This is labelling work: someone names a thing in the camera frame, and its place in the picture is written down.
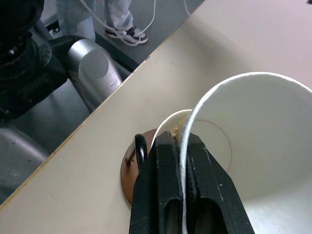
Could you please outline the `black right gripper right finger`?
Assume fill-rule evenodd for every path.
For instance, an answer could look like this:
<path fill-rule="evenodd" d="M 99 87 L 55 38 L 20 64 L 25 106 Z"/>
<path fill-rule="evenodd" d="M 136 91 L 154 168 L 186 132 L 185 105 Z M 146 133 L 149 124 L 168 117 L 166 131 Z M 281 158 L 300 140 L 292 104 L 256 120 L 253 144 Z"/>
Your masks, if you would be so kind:
<path fill-rule="evenodd" d="M 190 234 L 254 233 L 232 179 L 194 134 L 187 148 L 186 207 Z"/>

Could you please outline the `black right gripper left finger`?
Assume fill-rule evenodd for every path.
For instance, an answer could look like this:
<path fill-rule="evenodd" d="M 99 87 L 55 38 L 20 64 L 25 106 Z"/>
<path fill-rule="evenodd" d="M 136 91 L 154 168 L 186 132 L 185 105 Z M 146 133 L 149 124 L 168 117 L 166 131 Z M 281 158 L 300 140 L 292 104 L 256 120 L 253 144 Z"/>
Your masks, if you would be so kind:
<path fill-rule="evenodd" d="M 183 194 L 178 150 L 170 132 L 154 139 L 150 150 L 142 134 L 134 137 L 130 158 L 136 158 L 129 233 L 180 234 Z"/>

